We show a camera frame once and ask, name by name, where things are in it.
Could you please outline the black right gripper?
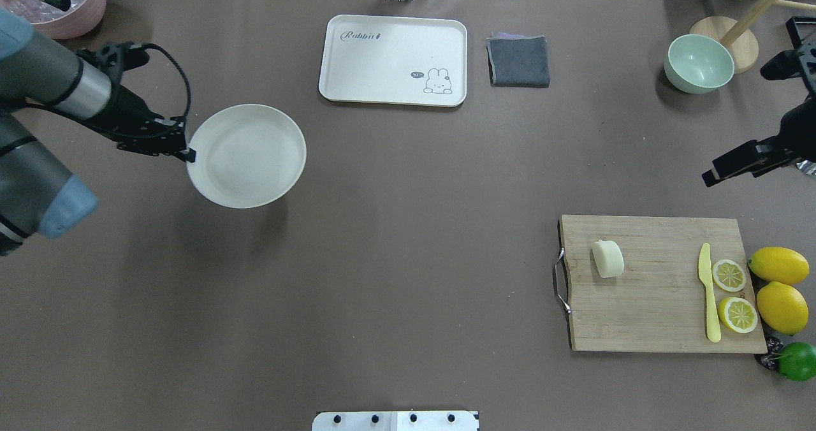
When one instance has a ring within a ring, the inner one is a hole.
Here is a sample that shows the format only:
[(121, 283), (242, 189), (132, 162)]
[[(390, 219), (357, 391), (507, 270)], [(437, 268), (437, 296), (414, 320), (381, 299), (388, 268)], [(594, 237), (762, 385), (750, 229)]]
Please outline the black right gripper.
[(713, 187), (744, 173), (757, 178), (778, 168), (792, 164), (795, 166), (804, 160), (805, 157), (799, 153), (778, 143), (777, 136), (764, 140), (749, 140), (715, 158), (712, 161), (712, 168), (702, 173), (702, 178), (706, 187)]

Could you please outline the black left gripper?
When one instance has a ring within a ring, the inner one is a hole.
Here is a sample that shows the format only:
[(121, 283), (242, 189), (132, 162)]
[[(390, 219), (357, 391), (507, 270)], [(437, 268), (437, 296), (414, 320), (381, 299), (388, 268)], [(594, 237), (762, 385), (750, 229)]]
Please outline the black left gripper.
[(180, 73), (184, 86), (189, 89), (189, 81), (178, 62), (165, 48), (154, 43), (107, 43), (96, 51), (81, 48), (76, 54), (105, 74), (112, 90), (101, 112), (80, 120), (80, 123), (114, 141), (119, 150), (151, 157), (163, 154), (184, 163), (195, 163), (196, 151), (187, 146), (186, 137), (189, 106), (186, 105), (181, 115), (163, 117), (150, 110), (145, 100), (120, 82), (125, 71), (143, 67), (149, 62), (148, 50), (162, 53)]

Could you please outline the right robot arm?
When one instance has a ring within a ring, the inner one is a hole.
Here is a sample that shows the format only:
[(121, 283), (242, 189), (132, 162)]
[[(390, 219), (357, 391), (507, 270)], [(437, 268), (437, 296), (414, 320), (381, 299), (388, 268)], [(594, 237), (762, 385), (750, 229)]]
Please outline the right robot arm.
[(777, 135), (749, 140), (715, 158), (702, 178), (712, 187), (744, 173), (757, 178), (799, 161), (814, 162), (814, 156), (815, 105), (814, 99), (807, 99), (782, 117)]

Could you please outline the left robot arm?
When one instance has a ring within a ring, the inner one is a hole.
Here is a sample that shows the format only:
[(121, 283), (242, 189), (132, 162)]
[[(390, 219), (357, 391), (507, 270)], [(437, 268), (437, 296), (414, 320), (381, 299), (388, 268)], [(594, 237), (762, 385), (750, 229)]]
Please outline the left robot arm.
[(154, 43), (108, 43), (72, 51), (31, 22), (2, 10), (2, 255), (29, 237), (55, 239), (90, 216), (96, 193), (41, 140), (26, 118), (53, 115), (110, 140), (117, 149), (194, 163), (187, 141), (191, 91), (181, 114), (167, 117), (123, 85), (149, 62)]

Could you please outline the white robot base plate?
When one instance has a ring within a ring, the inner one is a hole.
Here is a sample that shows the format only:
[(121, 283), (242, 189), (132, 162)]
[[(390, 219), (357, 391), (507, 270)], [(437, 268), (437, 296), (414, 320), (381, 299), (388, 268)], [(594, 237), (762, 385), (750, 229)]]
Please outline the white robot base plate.
[(480, 430), (477, 411), (335, 411), (319, 413), (312, 430)]

